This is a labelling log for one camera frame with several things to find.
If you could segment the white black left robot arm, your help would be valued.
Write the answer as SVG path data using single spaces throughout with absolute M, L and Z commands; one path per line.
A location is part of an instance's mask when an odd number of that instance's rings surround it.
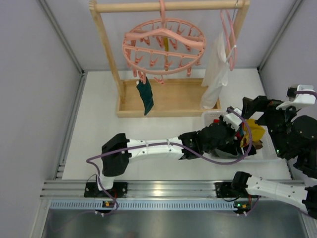
M 125 133 L 119 133 L 102 146 L 104 156 L 98 189 L 112 189 L 115 177 L 124 174 L 132 162 L 164 158 L 192 160 L 223 149 L 234 140 L 239 127 L 217 120 L 198 131 L 150 141 L 129 139 Z

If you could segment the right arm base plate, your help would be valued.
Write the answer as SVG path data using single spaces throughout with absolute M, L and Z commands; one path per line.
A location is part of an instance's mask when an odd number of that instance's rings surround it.
M 238 191 L 233 189 L 231 186 L 231 182 L 216 182 L 214 185 L 217 198 L 234 199 L 247 198 L 249 196 L 248 193 L 245 191 Z

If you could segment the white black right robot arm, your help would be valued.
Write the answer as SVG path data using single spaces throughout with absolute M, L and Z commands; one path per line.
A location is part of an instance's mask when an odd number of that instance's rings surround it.
M 243 98 L 242 117 L 249 119 L 255 112 L 262 113 L 256 124 L 267 127 L 276 155 L 286 160 L 293 179 L 296 170 L 308 178 L 317 178 L 317 120 L 297 115 L 300 109 L 315 104 L 316 99 L 316 92 L 309 90 L 296 90 L 288 102 L 266 96 Z M 316 185 L 286 185 L 239 171 L 231 187 L 238 192 L 290 204 L 314 219 L 317 217 Z

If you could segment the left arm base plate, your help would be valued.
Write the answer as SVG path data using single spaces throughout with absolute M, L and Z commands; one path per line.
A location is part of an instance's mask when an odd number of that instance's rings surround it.
M 127 182 L 115 182 L 113 184 L 113 188 L 107 190 L 108 193 L 114 198 L 123 198 L 128 191 L 128 183 Z M 102 190 L 99 190 L 97 182 L 86 182 L 85 198 L 108 198 Z

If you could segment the red green christmas sock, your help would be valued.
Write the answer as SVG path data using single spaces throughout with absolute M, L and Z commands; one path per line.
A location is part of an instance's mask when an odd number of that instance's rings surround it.
M 148 78 L 146 77 L 145 84 L 139 80 L 136 88 L 137 88 L 139 95 L 140 95 L 140 98 L 143 102 L 144 116 L 146 116 L 154 106 L 152 87 L 151 87 L 151 84 L 150 84 Z

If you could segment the pink round clip hanger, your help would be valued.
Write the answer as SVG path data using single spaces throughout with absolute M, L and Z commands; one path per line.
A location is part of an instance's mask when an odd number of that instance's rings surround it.
M 160 17 L 143 22 L 124 34 L 123 55 L 134 77 L 146 83 L 148 74 L 163 84 L 164 76 L 186 71 L 199 65 L 205 52 L 206 38 L 194 24 L 166 16 L 165 2 L 160 1 Z M 164 50 L 163 38 L 168 38 L 169 51 Z M 168 71 L 164 69 L 168 55 Z

